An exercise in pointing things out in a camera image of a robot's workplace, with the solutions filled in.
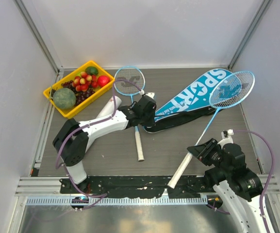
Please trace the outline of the white shuttlecock tube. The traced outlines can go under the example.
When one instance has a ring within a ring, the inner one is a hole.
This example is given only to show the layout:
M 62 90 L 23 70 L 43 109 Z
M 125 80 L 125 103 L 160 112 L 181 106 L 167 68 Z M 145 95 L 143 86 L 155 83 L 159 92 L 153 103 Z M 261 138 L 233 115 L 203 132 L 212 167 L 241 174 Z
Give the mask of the white shuttlecock tube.
M 116 101 L 116 107 L 119 107 L 122 103 L 121 98 L 119 98 L 118 96 L 111 97 L 110 100 L 105 104 L 103 109 L 99 112 L 96 118 L 100 118 L 112 114 L 115 109 L 114 101 Z

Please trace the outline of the blue racket bag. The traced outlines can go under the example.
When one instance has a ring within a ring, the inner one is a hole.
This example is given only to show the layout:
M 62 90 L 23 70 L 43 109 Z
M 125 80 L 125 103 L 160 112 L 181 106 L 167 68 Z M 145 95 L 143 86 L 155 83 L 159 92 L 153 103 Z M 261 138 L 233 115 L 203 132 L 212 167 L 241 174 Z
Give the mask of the blue racket bag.
M 222 68 L 207 71 L 155 112 L 155 125 L 144 127 L 147 133 L 157 133 L 210 116 L 215 109 L 209 105 L 213 89 L 232 72 Z

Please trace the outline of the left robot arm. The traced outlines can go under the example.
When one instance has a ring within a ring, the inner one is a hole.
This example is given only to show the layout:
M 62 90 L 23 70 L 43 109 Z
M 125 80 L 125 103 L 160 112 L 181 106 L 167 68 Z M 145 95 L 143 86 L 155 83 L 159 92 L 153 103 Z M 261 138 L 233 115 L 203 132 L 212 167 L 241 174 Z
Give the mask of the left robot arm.
M 77 193 L 83 193 L 88 189 L 87 174 L 82 160 L 92 143 L 97 138 L 115 131 L 138 125 L 154 126 L 156 111 L 154 96 L 155 93 L 148 92 L 132 105 L 120 106 L 114 114 L 81 122 L 71 118 L 64 123 L 52 144 L 72 179 L 71 187 Z

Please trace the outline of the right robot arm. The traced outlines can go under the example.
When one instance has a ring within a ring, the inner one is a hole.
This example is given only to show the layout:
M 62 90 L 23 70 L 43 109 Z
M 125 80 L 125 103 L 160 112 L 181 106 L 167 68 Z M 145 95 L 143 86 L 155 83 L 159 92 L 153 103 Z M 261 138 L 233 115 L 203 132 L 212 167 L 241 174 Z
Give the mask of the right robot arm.
M 211 169 L 204 173 L 204 186 L 222 199 L 238 232 L 273 233 L 264 188 L 256 173 L 247 168 L 242 148 L 231 139 L 190 146 L 188 152 Z

